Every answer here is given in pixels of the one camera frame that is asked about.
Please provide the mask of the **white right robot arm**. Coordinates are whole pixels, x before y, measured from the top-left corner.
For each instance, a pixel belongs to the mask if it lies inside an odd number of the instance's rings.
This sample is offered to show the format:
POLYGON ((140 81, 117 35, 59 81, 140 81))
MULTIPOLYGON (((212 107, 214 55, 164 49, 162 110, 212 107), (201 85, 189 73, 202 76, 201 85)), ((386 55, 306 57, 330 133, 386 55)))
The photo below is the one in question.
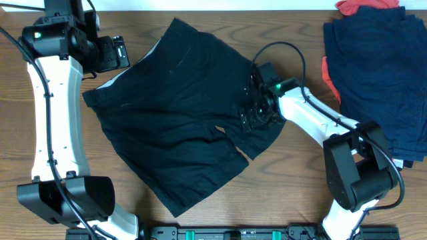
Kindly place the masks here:
POLYGON ((344 117, 316 99, 296 78, 282 79, 271 63, 250 67, 255 95, 242 108, 245 132, 291 121, 323 149, 334 200, 318 227, 290 225, 273 239, 399 239, 396 227, 364 227, 369 212, 402 177, 386 150, 381 127, 344 117))

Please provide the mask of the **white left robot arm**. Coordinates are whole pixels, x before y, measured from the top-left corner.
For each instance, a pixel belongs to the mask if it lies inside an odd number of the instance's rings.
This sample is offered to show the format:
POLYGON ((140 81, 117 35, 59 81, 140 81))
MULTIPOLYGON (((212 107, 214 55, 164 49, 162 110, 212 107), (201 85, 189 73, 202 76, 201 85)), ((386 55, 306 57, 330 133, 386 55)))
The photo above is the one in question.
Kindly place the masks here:
POLYGON ((100 37, 99 17, 80 1, 44 2, 45 16, 23 29, 35 103, 36 151, 19 203, 68 239, 139 239, 139 220, 115 201, 108 177, 93 176, 83 146, 80 90, 86 74, 129 66, 123 38, 100 37))

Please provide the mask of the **black shorts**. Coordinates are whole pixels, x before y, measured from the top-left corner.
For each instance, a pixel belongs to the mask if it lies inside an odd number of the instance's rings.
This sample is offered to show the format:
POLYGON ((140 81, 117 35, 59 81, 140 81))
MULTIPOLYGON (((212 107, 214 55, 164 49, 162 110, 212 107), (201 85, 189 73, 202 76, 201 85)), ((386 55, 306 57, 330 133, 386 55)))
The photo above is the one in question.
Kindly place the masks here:
POLYGON ((174 19, 142 60, 83 94, 116 153, 178 217, 239 175, 282 123, 246 132, 250 61, 174 19))

